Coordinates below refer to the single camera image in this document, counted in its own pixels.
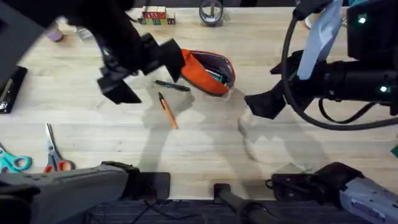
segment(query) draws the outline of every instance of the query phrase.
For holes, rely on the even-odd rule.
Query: green led light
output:
[[[360,24],[364,24],[366,22],[367,17],[368,15],[366,15],[366,13],[358,15],[358,22]]]
[[[380,92],[382,92],[382,93],[390,93],[391,92],[391,87],[389,87],[389,86],[381,86],[380,87]]]
[[[360,18],[360,19],[358,20],[358,22],[364,24],[364,23],[366,22],[366,19],[362,17],[362,18]]]

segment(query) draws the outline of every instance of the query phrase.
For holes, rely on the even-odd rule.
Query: orange pouch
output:
[[[185,66],[182,77],[199,90],[223,96],[235,82],[231,62],[224,56],[199,50],[182,49]]]

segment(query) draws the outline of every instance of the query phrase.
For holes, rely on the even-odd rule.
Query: wooden table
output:
[[[357,168],[398,193],[398,159],[390,150],[398,143],[396,127],[336,132],[314,127],[290,107],[275,120],[251,114],[243,97],[270,90],[280,79],[269,70],[280,60],[282,41],[292,8],[227,9],[223,27],[200,25],[198,9],[175,9],[176,26],[135,27],[159,42],[173,37],[187,49],[227,56],[237,77],[226,98],[214,98],[155,86],[171,81],[162,68],[126,82],[142,104],[115,105],[97,86],[100,52],[94,40],[81,41],[72,27],[60,22],[67,35],[55,44],[41,38],[22,60],[29,69],[14,111],[1,115],[0,141],[14,155],[34,159],[30,172],[47,163],[45,126],[52,125],[62,156],[78,168],[101,161],[133,164],[144,171],[170,172],[170,198],[211,198],[214,183],[232,184],[246,198],[272,198],[264,180],[276,172],[313,172],[333,161]],[[130,14],[137,17],[141,9]],[[305,46],[308,30],[299,26],[292,48]],[[347,59],[345,28],[330,60]],[[183,80],[179,84],[188,85]],[[180,127],[173,130],[157,96],[161,91]],[[347,118],[363,103],[326,104],[335,119]],[[314,102],[307,112],[322,119]],[[371,110],[361,121],[388,118],[387,108]]]

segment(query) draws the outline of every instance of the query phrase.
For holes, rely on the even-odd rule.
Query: orange pencil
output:
[[[178,129],[178,126],[177,126],[177,123],[175,122],[174,116],[173,116],[172,112],[170,111],[170,108],[167,105],[166,100],[164,99],[163,95],[160,92],[159,92],[159,100],[160,100],[160,103],[163,106],[163,109],[166,111],[166,114],[169,117],[169,120],[172,123],[173,128],[174,129]]]

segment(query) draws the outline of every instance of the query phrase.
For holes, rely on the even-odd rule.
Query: pink object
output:
[[[58,24],[55,22],[45,31],[45,36],[54,42],[63,39],[63,33],[58,29]]]

